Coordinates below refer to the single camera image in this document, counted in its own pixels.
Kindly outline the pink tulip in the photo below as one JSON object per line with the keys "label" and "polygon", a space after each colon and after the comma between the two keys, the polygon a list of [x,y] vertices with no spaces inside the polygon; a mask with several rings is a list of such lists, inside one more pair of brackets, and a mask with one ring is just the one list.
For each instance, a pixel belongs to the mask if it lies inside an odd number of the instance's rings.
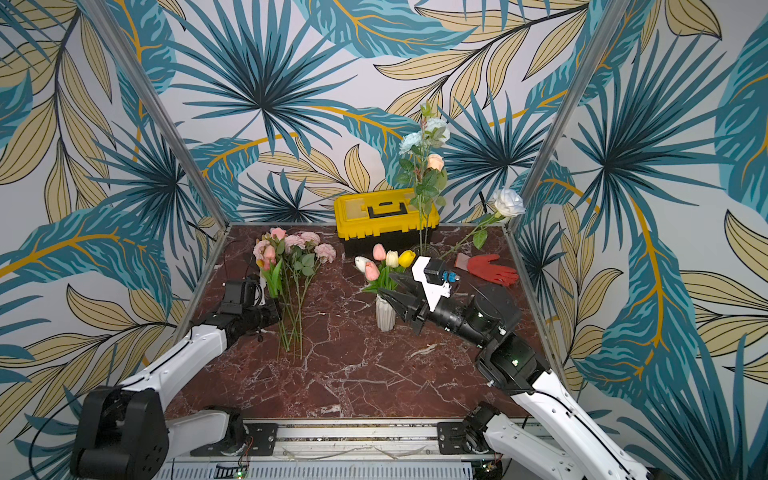
{"label": "pink tulip", "polygon": [[283,294],[282,258],[272,244],[265,247],[262,263],[262,276],[265,279],[269,295],[273,300],[278,301]]}
{"label": "pink tulip", "polygon": [[270,260],[264,261],[265,269],[262,271],[263,277],[266,282],[267,289],[269,291],[269,297],[274,304],[280,347],[287,352],[289,349],[289,338],[287,329],[283,323],[284,319],[284,305],[283,305],[283,281],[282,281],[282,264],[283,260]]}

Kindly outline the large pink rose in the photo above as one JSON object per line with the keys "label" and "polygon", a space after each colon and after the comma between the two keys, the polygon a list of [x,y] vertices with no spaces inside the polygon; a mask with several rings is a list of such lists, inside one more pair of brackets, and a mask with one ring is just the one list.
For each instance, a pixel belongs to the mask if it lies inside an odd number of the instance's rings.
{"label": "large pink rose", "polygon": [[261,241],[261,257],[257,263],[261,267],[261,276],[266,282],[269,295],[281,304],[283,323],[279,329],[280,339],[283,348],[289,350],[294,337],[294,318],[290,293],[292,269],[285,238],[286,231],[281,228],[272,228],[265,234]]}

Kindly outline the white rose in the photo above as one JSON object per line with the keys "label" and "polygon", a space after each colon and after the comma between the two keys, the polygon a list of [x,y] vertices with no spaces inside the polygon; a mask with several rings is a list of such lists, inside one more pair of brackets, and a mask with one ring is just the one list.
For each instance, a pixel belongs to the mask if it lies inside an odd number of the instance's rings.
{"label": "white rose", "polygon": [[526,213],[522,196],[513,188],[497,190],[491,197],[489,205],[490,211],[481,217],[472,230],[456,245],[443,253],[440,256],[441,259],[447,259],[454,253],[458,253],[467,244],[481,250],[487,242],[488,229],[491,226],[505,223]]}

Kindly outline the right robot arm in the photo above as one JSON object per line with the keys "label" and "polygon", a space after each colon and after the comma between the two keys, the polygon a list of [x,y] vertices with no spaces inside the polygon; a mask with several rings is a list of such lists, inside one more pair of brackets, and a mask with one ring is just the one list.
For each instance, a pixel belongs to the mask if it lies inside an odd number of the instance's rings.
{"label": "right robot arm", "polygon": [[502,286],[477,288],[465,303],[383,290],[381,297],[414,330],[433,323],[474,344],[475,367],[552,437],[546,442],[498,408],[482,403],[463,421],[467,449],[508,457],[542,479],[651,479],[653,472],[615,443],[578,404],[546,358],[518,336],[521,311]]}

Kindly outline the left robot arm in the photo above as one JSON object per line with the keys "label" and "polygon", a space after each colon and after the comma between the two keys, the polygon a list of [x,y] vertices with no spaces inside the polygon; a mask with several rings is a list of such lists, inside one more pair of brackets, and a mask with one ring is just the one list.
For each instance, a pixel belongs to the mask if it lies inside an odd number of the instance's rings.
{"label": "left robot arm", "polygon": [[214,406],[169,420],[165,411],[199,371],[281,320],[279,300],[260,280],[227,281],[218,307],[149,366],[89,392],[70,460],[82,479],[152,479],[186,454],[240,456],[253,444],[242,412]]}

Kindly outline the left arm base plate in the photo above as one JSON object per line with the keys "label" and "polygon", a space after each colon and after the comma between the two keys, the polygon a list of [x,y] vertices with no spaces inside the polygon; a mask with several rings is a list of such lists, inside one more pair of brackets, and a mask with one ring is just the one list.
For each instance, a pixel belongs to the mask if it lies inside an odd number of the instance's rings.
{"label": "left arm base plate", "polygon": [[246,423],[245,433],[246,438],[241,452],[243,458],[273,455],[277,441],[277,423]]}

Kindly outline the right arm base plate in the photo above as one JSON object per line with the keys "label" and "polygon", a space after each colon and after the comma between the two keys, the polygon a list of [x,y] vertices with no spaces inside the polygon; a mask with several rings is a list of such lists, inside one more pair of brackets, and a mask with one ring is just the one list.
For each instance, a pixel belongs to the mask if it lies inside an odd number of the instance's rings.
{"label": "right arm base plate", "polygon": [[442,455],[480,454],[477,435],[465,422],[437,423],[437,440]]}

